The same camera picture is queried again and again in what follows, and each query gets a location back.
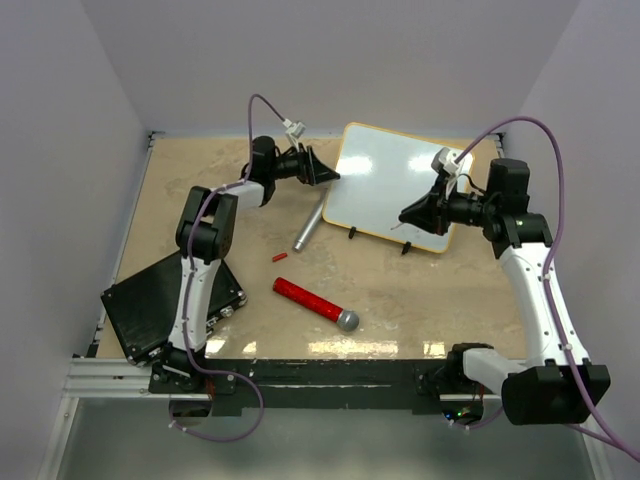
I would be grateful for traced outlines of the yellow framed whiteboard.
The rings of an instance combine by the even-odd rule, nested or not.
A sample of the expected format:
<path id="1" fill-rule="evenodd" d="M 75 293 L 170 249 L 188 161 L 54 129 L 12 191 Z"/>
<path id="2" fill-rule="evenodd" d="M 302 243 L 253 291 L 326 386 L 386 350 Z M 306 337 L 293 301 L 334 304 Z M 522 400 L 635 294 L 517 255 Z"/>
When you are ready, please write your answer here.
<path id="1" fill-rule="evenodd" d="M 452 143 L 430 141 L 361 123 L 345 127 L 332 183 L 323 208 L 323 219 L 347 230 L 354 229 L 402 245 L 432 253 L 449 248 L 455 228 L 442 236 L 399 223 L 402 209 L 425 195 L 437 174 L 431 168 L 435 154 Z"/>

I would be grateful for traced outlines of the red marker cap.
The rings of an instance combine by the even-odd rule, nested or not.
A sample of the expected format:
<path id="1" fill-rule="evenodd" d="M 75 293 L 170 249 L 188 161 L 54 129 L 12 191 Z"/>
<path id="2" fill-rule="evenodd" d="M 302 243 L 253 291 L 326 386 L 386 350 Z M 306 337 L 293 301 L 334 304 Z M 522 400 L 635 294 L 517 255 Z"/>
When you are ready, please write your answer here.
<path id="1" fill-rule="evenodd" d="M 278 262 L 278 261 L 280 261 L 280 260 L 283 260 L 283 259 L 284 259 L 284 258 L 286 258 L 287 256 L 288 256 L 288 254 L 287 254 L 286 252 L 283 252 L 283 253 L 277 254 L 277 255 L 275 255 L 275 256 L 272 258 L 272 262 Z"/>

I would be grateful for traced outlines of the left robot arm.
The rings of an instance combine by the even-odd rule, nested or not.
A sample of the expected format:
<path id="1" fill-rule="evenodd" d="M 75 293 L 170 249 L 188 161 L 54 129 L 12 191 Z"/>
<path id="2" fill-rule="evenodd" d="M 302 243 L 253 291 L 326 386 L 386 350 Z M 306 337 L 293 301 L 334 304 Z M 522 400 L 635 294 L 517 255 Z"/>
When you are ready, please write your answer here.
<path id="1" fill-rule="evenodd" d="M 266 205 L 278 180 L 295 178 L 304 185 L 317 186 L 340 178 L 311 147 L 301 143 L 281 151 L 273 138 L 260 136 L 250 142 L 249 153 L 237 181 L 190 190 L 176 229 L 181 283 L 157 376 L 185 392 L 200 390 L 209 375 L 197 359 L 204 355 L 210 297 L 218 270 L 232 246 L 237 214 Z"/>

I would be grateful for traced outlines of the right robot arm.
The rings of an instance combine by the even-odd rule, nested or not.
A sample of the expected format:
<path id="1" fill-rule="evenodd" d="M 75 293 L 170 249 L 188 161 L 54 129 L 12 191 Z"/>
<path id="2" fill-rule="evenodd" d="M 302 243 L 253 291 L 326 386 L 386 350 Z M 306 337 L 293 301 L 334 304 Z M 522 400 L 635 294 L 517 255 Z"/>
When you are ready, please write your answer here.
<path id="1" fill-rule="evenodd" d="M 495 159 L 480 193 L 457 187 L 458 162 L 436 160 L 429 192 L 399 219 L 444 235 L 452 224 L 476 226 L 510 281 L 525 327 L 525 361 L 483 343 L 462 343 L 447 355 L 445 379 L 459 393 L 478 383 L 500 396 L 514 425 L 581 424 L 608 390 L 604 365 L 592 363 L 573 328 L 548 256 L 553 238 L 545 217 L 528 210 L 530 170 L 521 160 Z"/>

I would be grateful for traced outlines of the silver toy microphone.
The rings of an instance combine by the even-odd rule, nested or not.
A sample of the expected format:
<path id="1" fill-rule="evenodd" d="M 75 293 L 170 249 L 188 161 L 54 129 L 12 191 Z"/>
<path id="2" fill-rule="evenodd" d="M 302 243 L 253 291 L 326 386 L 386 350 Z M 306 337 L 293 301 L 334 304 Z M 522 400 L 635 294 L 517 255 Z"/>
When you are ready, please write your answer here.
<path id="1" fill-rule="evenodd" d="M 322 211 L 326 199 L 327 191 L 320 194 L 319 200 L 314 205 L 309 217 L 305 221 L 302 229 L 298 233 L 292 249 L 295 253 L 300 253 L 309 244 L 316 228 L 322 218 Z"/>

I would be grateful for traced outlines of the red toy microphone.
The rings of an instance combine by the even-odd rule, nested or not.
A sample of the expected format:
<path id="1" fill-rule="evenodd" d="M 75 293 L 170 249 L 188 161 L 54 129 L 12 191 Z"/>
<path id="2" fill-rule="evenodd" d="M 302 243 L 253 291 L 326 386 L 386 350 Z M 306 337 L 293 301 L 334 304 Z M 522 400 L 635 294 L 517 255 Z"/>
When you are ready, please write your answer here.
<path id="1" fill-rule="evenodd" d="M 275 279 L 273 291 L 333 322 L 344 332 L 352 332 L 359 327 L 360 318 L 353 310 L 338 306 L 282 277 Z"/>

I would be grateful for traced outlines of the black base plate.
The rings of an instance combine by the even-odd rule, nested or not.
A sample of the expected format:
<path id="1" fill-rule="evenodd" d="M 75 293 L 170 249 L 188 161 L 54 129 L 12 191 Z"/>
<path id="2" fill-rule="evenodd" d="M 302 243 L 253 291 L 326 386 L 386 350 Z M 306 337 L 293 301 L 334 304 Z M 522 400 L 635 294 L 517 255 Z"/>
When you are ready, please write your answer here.
<path id="1" fill-rule="evenodd" d="M 408 410 L 437 415 L 455 402 L 482 411 L 491 391 L 455 379 L 442 359 L 275 360 L 222 359 L 207 363 L 224 371 L 208 380 L 182 377 L 155 365 L 149 391 L 176 400 L 209 402 L 214 416 L 270 409 Z"/>

